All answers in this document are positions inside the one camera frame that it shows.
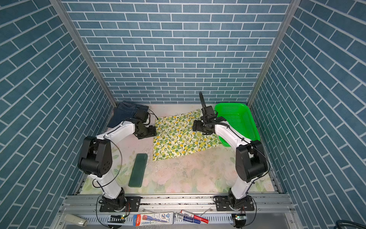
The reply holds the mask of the dark blue denim skirt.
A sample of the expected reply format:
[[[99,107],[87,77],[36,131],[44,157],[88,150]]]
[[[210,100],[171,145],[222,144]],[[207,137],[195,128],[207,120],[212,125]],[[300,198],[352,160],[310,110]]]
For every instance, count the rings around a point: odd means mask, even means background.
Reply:
[[[113,110],[113,116],[111,117],[107,127],[114,128],[122,121],[133,118],[139,109],[148,111],[148,108],[148,106],[140,105],[132,101],[122,101]]]

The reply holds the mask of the yellow floral skirt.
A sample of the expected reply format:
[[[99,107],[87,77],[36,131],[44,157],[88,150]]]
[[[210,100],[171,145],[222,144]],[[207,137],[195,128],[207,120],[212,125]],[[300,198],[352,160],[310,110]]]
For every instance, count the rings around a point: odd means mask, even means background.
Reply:
[[[157,135],[153,137],[152,159],[165,160],[205,151],[221,145],[216,134],[204,135],[192,130],[193,122],[199,120],[199,109],[174,116],[160,117],[155,122]]]

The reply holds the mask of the green plastic basket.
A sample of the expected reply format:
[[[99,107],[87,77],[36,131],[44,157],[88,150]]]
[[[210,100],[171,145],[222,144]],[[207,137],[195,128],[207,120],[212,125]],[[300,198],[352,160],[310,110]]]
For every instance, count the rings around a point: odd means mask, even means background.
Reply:
[[[218,117],[223,117],[226,122],[215,126],[215,133],[219,136],[225,147],[230,147],[227,139],[244,136],[247,141],[260,140],[254,118],[249,107],[241,103],[220,103],[214,108]]]

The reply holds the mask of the dark green rectangular board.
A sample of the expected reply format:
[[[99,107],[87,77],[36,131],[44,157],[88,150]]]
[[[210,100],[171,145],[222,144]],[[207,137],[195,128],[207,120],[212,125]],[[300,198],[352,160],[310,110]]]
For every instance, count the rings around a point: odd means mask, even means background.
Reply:
[[[137,154],[132,168],[128,186],[131,188],[140,188],[143,183],[148,155]]]

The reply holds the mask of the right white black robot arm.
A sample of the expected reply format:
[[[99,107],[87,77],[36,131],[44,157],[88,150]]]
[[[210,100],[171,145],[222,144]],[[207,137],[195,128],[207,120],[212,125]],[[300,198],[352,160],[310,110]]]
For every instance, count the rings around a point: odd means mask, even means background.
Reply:
[[[237,210],[249,199],[251,186],[265,176],[270,168],[263,153],[263,144],[259,140],[251,140],[232,128],[228,122],[215,118],[209,123],[204,119],[195,120],[192,129],[204,135],[216,134],[224,139],[235,150],[235,169],[238,178],[230,188],[228,199],[230,207]]]

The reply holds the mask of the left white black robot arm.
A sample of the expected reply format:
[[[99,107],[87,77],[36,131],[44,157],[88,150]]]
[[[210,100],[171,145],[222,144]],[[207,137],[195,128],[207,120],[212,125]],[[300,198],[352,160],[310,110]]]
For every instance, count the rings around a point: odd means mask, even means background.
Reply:
[[[130,135],[138,139],[153,137],[157,135],[156,127],[132,118],[103,134],[87,136],[80,150],[78,168],[91,177],[94,188],[102,190],[101,204],[111,211],[125,210],[127,204],[124,189],[112,171],[112,146]]]

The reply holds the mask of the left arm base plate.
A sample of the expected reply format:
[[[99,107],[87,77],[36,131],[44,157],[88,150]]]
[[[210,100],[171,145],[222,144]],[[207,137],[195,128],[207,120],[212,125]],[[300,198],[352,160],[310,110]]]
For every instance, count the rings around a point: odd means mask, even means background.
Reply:
[[[102,197],[98,200],[100,212],[138,212],[141,203],[141,197],[131,196],[117,199],[108,199]]]

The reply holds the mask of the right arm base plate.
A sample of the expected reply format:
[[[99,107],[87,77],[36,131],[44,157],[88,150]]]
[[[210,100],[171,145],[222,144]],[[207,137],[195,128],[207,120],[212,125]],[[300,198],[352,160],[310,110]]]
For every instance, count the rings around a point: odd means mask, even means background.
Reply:
[[[216,195],[213,201],[217,211],[254,211],[254,202],[247,196],[242,199],[235,199],[232,195]]]

